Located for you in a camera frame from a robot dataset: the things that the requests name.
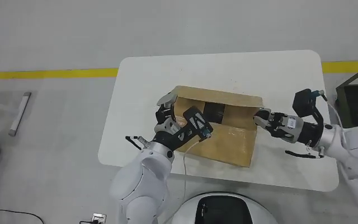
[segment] label sticker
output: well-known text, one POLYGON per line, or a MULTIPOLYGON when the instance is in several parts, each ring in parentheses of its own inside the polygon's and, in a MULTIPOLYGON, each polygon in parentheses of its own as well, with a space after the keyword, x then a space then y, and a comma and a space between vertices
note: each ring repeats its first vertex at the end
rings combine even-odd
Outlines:
POLYGON ((170 130, 174 133, 177 133, 179 129, 173 125, 170 127, 170 130))
POLYGON ((296 128, 296 120, 294 118, 289 118, 289 123, 287 124, 288 128, 296 128))

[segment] white pipe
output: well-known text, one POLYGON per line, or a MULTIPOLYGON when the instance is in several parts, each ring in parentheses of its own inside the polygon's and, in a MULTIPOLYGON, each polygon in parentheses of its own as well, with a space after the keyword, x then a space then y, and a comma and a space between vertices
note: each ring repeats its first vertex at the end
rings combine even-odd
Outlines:
POLYGON ((25 111, 25 108, 26 108, 27 102, 29 101, 30 96, 31 96, 31 92, 25 92, 23 94, 21 103, 18 107, 18 114, 17 114, 15 120, 12 122, 10 131, 9 131, 9 136, 16 135, 18 125, 20 124, 23 112, 25 111))

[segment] cable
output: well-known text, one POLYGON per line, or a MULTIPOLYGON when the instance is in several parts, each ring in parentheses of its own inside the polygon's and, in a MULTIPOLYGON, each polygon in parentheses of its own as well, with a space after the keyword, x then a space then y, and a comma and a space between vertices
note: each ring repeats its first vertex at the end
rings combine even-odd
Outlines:
POLYGON ((31 215, 31 216, 35 216, 35 217, 38 218, 43 224, 45 224, 44 220, 43 220, 40 216, 37 216, 37 215, 32 214, 32 213, 28 213, 28 212, 18 212, 18 211, 6 210, 6 209, 0 209, 0 211, 2 211, 2 212, 11 212, 11 213, 19 213, 19 214, 29 214, 29 215, 31 215))
POLYGON ((180 203, 180 205, 178 206, 178 208, 175 210, 175 212, 173 212, 173 214, 167 218, 163 224, 166 224, 171 218, 173 218, 173 216, 175 215, 175 213, 177 213, 177 211, 179 211, 180 207, 184 204, 185 202, 185 196, 186 196, 186 177, 187 177, 187 174, 186 174, 186 164, 185 164, 185 157, 186 157, 186 154, 194 147, 196 146, 196 144, 198 144, 200 142, 195 142, 194 144, 192 144, 184 153, 183 155, 183 165, 184 165, 184 193, 183 193, 183 197, 182 197, 182 202, 180 203))
POLYGON ((341 129, 342 129, 342 137, 343 137, 343 142, 344 142, 344 147, 347 147, 347 139, 346 139, 346 136, 345 136, 345 133, 343 131, 343 124, 342 124, 342 121, 341 121, 341 118, 340 118, 340 115, 338 114, 336 108, 334 106, 332 106, 331 103, 328 102, 328 100, 326 101, 326 103, 328 104, 328 106, 330 106, 332 108, 332 110, 335 112, 335 115, 338 119, 338 123, 340 124, 341 126, 341 129))
POLYGON ((81 224, 81 223, 98 224, 98 220, 94 220, 94 221, 80 221, 79 224, 81 224))

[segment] box flap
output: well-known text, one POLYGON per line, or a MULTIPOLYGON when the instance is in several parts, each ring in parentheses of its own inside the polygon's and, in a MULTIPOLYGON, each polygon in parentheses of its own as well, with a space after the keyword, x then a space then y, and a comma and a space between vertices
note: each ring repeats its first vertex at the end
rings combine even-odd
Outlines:
POLYGON ((230 92, 221 92, 187 86, 176 86, 173 91, 178 95, 178 97, 186 99, 215 102, 231 106, 246 106, 252 108, 263 107, 262 98, 258 96, 233 94, 230 92))

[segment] electrical outlet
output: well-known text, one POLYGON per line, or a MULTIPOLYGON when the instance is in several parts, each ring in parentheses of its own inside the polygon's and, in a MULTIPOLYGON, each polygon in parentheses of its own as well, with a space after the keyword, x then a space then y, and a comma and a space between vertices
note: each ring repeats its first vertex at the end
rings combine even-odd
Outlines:
POLYGON ((92 216, 92 221, 98 220, 98 224, 105 224, 106 223, 107 215, 94 213, 92 216))

